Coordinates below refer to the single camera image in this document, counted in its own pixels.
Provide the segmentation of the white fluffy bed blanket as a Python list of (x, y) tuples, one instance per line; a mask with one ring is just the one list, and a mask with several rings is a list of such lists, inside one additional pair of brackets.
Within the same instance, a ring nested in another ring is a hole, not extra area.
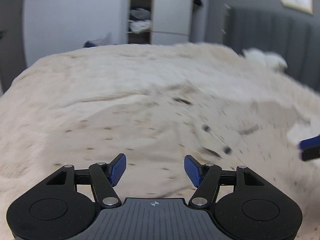
[(42, 167), (41, 152), (69, 108), (90, 113), (97, 103), (112, 106), (152, 87), (185, 83), (228, 100), (292, 104), (319, 117), (316, 93), (217, 44), (117, 45), (44, 57), (1, 97), (1, 239), (12, 239), (9, 205), (52, 173)]

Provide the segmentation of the grey padded headboard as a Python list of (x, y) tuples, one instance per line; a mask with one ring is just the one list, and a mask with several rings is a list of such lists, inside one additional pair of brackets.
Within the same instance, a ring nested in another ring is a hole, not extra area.
[(319, 91), (319, 24), (278, 12), (231, 7), (225, 16), (223, 44), (240, 53), (257, 48), (287, 62), (285, 73)]

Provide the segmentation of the white wardrobe with shelves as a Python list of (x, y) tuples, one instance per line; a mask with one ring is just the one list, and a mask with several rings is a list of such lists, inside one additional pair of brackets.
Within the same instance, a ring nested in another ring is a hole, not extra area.
[(204, 0), (24, 0), (28, 65), (86, 47), (177, 44), (193, 39)]

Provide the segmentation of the white plush toy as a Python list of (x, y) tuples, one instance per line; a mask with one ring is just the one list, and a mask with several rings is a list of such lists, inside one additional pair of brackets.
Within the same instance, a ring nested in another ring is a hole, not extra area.
[(264, 67), (270, 68), (275, 72), (284, 72), (288, 68), (285, 59), (281, 55), (272, 51), (262, 51), (257, 48), (249, 48), (243, 49), (242, 53), (244, 58), (259, 62)]

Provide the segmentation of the folded clothes on shelf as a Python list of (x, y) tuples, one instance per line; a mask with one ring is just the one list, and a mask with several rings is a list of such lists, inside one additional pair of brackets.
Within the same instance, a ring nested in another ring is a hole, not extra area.
[(134, 34), (150, 32), (152, 29), (151, 12), (143, 8), (130, 10), (129, 31)]

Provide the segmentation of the beige patterned garment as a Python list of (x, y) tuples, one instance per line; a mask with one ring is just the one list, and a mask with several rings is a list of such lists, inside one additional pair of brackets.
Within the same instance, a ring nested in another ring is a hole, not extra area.
[(235, 101), (189, 83), (152, 87), (140, 99), (95, 104), (90, 113), (71, 107), (48, 134), (41, 164), (51, 173), (63, 164), (87, 168), (127, 156), (116, 191), (125, 197), (190, 198), (184, 172), (191, 154), (225, 170), (247, 166), (298, 203), (298, 239), (319, 239), (319, 168), (299, 159), (297, 143), (319, 134), (319, 117), (274, 100)]

